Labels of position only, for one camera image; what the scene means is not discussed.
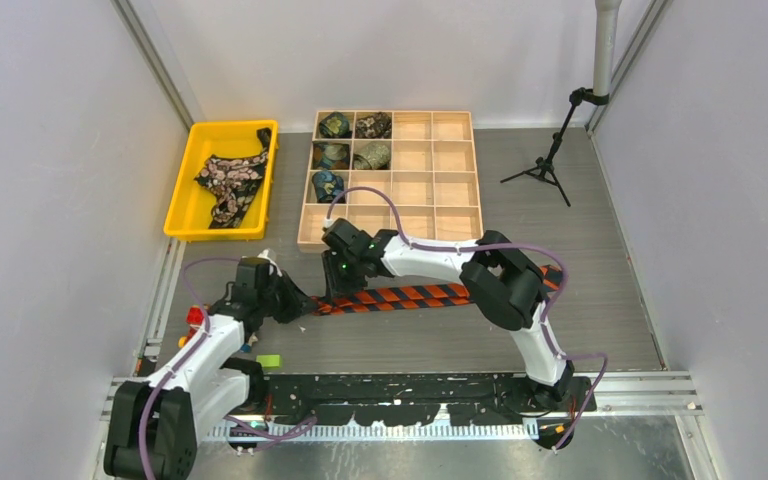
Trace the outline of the orange navy striped tie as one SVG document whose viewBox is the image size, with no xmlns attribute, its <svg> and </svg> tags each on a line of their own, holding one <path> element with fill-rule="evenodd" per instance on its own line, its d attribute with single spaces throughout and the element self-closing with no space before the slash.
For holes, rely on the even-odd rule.
<svg viewBox="0 0 768 480">
<path fill-rule="evenodd" d="M 549 301 L 564 279 L 555 266 L 507 266 L 496 273 L 471 261 L 464 265 L 457 283 L 364 289 L 346 297 L 311 296 L 314 315 L 385 312 L 445 308 L 473 304 L 499 326 L 523 328 L 540 317 L 538 308 Z"/>
</svg>

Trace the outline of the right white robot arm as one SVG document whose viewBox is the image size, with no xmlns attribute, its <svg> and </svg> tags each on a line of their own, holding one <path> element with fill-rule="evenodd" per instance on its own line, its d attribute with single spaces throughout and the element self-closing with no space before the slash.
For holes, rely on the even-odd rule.
<svg viewBox="0 0 768 480">
<path fill-rule="evenodd" d="M 375 277 L 419 276 L 460 285 L 488 321 L 510 333 L 524 360 L 534 403 L 551 411 L 570 398 L 574 366 L 549 323 L 545 276 L 525 255 L 524 246 L 491 230 L 460 242 L 387 229 L 370 235 L 344 218 L 327 221 L 322 240 L 331 293 L 356 293 Z"/>
</svg>

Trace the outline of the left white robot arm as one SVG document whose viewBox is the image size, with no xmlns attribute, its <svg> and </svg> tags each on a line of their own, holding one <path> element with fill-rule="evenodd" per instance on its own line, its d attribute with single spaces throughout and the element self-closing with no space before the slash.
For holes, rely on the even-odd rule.
<svg viewBox="0 0 768 480">
<path fill-rule="evenodd" d="M 236 353 L 263 321 L 293 321 L 316 307 L 274 259 L 244 256 L 223 298 L 165 365 L 115 392 L 103 470 L 119 479 L 186 479 L 198 445 L 234 408 L 258 412 L 267 398 L 261 366 Z"/>
</svg>

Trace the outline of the colourful toy car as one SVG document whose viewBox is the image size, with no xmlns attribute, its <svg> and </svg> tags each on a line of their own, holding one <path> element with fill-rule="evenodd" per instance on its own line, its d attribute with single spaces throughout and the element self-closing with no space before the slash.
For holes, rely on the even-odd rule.
<svg viewBox="0 0 768 480">
<path fill-rule="evenodd" d="M 205 319 L 205 315 L 198 306 L 191 306 L 186 316 L 186 323 L 188 325 L 187 333 L 180 337 L 177 343 L 179 349 L 182 349 L 186 344 L 195 336 Z M 256 333 L 248 334 L 245 338 L 245 342 L 239 348 L 242 353 L 250 353 L 253 345 L 259 341 Z"/>
</svg>

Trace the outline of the green block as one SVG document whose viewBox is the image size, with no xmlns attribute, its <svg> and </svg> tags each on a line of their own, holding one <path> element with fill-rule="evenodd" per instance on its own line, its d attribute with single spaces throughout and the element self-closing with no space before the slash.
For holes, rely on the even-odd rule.
<svg viewBox="0 0 768 480">
<path fill-rule="evenodd" d="M 279 354 L 257 355 L 256 361 L 266 369 L 277 369 L 283 365 L 282 356 Z"/>
</svg>

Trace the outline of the rolled blue teal tie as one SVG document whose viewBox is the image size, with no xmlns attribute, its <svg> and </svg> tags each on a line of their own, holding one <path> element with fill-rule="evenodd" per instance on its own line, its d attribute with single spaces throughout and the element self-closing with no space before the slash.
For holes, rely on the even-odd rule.
<svg viewBox="0 0 768 480">
<path fill-rule="evenodd" d="M 331 170 L 319 170 L 311 177 L 314 198 L 317 203 L 328 204 L 345 190 L 342 176 Z"/>
</svg>

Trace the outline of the rolled beige paisley tie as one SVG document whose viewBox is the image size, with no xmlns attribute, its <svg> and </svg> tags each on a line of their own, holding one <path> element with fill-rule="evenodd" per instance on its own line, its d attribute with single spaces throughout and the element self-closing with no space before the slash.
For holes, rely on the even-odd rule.
<svg viewBox="0 0 768 480">
<path fill-rule="evenodd" d="M 354 170 L 386 170 L 392 158 L 391 143 L 384 141 L 361 142 L 353 154 Z"/>
</svg>

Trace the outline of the rolled blue gold tie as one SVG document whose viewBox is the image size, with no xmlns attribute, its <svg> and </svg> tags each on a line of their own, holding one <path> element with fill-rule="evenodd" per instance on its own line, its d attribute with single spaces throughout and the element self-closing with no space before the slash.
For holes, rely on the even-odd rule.
<svg viewBox="0 0 768 480">
<path fill-rule="evenodd" d="M 348 143 L 314 142 L 312 167 L 320 170 L 348 170 L 351 163 L 351 147 Z"/>
</svg>

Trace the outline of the wooden grid organizer box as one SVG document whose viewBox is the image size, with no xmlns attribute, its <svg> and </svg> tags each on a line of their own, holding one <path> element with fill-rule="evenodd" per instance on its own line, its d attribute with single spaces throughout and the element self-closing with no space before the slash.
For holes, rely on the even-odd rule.
<svg viewBox="0 0 768 480">
<path fill-rule="evenodd" d="M 317 123 L 340 111 L 352 121 L 350 138 L 320 138 Z M 390 139 L 358 139 L 359 113 L 383 111 L 392 116 Z M 386 170 L 354 170 L 353 154 L 361 142 L 391 143 Z M 328 204 L 317 203 L 311 177 L 314 142 L 348 143 L 348 170 L 331 170 L 343 177 L 345 190 Z M 319 110 L 314 121 L 298 224 L 297 245 L 305 252 L 323 249 L 321 240 L 328 216 L 345 218 L 369 233 L 402 226 L 410 236 L 444 241 L 479 237 L 483 230 L 479 176 L 472 115 L 468 111 L 429 110 Z"/>
</svg>

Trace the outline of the yellow plastic bin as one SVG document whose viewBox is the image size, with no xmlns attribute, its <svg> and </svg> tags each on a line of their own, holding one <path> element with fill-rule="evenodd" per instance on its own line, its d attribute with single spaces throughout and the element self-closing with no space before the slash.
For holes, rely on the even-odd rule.
<svg viewBox="0 0 768 480">
<path fill-rule="evenodd" d="M 186 242 L 262 239 L 278 129 L 272 119 L 193 124 L 164 233 Z"/>
</svg>

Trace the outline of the black pink floral tie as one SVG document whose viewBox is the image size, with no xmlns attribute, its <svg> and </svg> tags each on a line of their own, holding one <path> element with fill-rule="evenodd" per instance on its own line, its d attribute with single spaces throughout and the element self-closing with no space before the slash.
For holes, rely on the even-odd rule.
<svg viewBox="0 0 768 480">
<path fill-rule="evenodd" d="M 210 229 L 238 228 L 264 181 L 272 130 L 261 128 L 256 136 L 262 145 L 259 154 L 238 158 L 212 155 L 194 178 L 215 197 Z"/>
</svg>

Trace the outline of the rolled green paisley tie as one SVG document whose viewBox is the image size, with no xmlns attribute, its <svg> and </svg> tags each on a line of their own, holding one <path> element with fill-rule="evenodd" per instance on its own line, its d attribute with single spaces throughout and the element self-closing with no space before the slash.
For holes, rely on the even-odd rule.
<svg viewBox="0 0 768 480">
<path fill-rule="evenodd" d="M 317 132 L 320 138 L 350 138 L 352 136 L 351 127 L 352 121 L 345 113 L 333 111 L 318 121 Z"/>
</svg>

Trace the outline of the rolled dark floral tie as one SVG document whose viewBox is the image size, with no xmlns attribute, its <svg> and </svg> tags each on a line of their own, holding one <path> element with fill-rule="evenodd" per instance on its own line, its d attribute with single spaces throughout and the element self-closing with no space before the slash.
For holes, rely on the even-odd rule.
<svg viewBox="0 0 768 480">
<path fill-rule="evenodd" d="M 392 116 L 378 111 L 359 113 L 354 129 L 358 139 L 390 139 L 392 137 Z"/>
</svg>

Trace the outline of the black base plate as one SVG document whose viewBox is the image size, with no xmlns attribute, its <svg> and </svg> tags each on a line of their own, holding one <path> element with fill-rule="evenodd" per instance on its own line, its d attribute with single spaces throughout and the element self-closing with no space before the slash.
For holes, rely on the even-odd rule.
<svg viewBox="0 0 768 480">
<path fill-rule="evenodd" d="M 273 374 L 255 385 L 255 398 L 231 411 L 281 425 L 315 417 L 319 426 L 428 426 L 446 413 L 454 426 L 513 425 L 526 418 L 594 412 L 587 377 L 571 380 L 553 400 L 513 373 Z"/>
</svg>

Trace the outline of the aluminium front rail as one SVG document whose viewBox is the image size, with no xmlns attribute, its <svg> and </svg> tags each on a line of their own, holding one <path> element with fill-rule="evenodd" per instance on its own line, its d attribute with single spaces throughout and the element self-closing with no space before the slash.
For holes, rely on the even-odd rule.
<svg viewBox="0 0 768 480">
<path fill-rule="evenodd" d="M 272 440 L 361 442 L 361 441 L 447 441 L 447 440 L 531 440 L 543 448 L 559 440 L 570 442 L 585 421 L 595 418 L 699 416 L 703 412 L 692 381 L 675 372 L 620 372 L 602 378 L 578 374 L 591 381 L 585 400 L 594 400 L 594 412 L 578 412 L 570 419 L 558 416 L 526 418 L 513 425 L 454 426 L 446 413 L 428 426 L 387 427 L 382 424 L 360 426 L 319 426 L 308 417 L 296 425 L 281 425 L 255 415 L 227 414 L 205 436 L 208 442 L 260 443 L 261 433 Z"/>
</svg>

